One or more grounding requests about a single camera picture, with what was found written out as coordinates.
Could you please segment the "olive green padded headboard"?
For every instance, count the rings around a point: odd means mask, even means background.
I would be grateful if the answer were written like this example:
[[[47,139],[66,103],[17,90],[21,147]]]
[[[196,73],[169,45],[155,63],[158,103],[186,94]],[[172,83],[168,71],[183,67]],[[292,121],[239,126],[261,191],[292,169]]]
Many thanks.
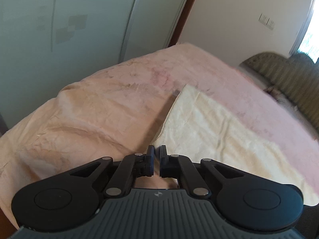
[[[262,52],[239,68],[318,140],[318,63],[305,53],[286,58]]]

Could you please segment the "white wall sockets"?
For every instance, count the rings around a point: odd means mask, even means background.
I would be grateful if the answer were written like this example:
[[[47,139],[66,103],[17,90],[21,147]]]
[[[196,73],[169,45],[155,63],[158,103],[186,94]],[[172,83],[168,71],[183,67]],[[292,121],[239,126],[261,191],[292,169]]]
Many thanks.
[[[261,14],[258,21],[270,30],[273,30],[275,27],[275,22],[265,14]]]

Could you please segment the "bright window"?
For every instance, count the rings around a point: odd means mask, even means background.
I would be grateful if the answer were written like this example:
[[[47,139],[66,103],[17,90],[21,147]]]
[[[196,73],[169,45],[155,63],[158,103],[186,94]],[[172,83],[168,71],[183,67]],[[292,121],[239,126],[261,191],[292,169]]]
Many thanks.
[[[318,63],[318,0],[311,0],[307,17],[289,52],[291,56],[298,53],[304,53]]]

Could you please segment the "cream white fleece pants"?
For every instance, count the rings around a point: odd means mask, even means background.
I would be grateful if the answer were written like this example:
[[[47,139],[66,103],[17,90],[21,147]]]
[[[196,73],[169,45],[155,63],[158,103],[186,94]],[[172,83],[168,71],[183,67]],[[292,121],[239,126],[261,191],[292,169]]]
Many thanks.
[[[193,162],[210,158],[276,181],[296,185],[304,204],[318,204],[318,194],[289,162],[278,145],[246,128],[224,106],[196,88],[185,85],[154,137],[155,147]]]

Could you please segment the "brown wooden door frame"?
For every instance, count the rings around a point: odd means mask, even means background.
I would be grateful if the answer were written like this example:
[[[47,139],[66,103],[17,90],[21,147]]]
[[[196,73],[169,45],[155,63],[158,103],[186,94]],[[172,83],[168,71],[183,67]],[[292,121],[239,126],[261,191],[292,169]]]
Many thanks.
[[[192,6],[194,5],[194,2],[195,2],[195,0],[186,0],[185,1],[185,4],[183,5],[182,11],[181,11],[181,14],[180,14],[178,21],[176,23],[176,26],[174,28],[174,32],[172,33],[168,47],[171,47],[171,46],[174,46],[177,44],[177,42],[181,36],[182,30],[185,26],[185,23],[187,21],[187,18],[190,14],[190,11],[192,9]]]

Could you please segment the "pink bed blanket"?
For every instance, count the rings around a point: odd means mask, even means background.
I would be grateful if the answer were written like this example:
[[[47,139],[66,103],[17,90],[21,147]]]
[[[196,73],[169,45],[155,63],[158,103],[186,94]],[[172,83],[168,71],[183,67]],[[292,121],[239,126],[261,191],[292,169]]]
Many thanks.
[[[135,58],[63,88],[1,137],[1,210],[24,186],[103,156],[145,152],[185,85],[279,146],[318,194],[318,140],[253,81],[191,44]]]

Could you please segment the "white wardrobe doors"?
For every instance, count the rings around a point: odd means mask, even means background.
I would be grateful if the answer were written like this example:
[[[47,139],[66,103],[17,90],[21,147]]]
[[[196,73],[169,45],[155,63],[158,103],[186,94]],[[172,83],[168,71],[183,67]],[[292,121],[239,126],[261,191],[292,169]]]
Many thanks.
[[[1,0],[1,116],[11,128],[66,85],[168,46],[186,0]]]

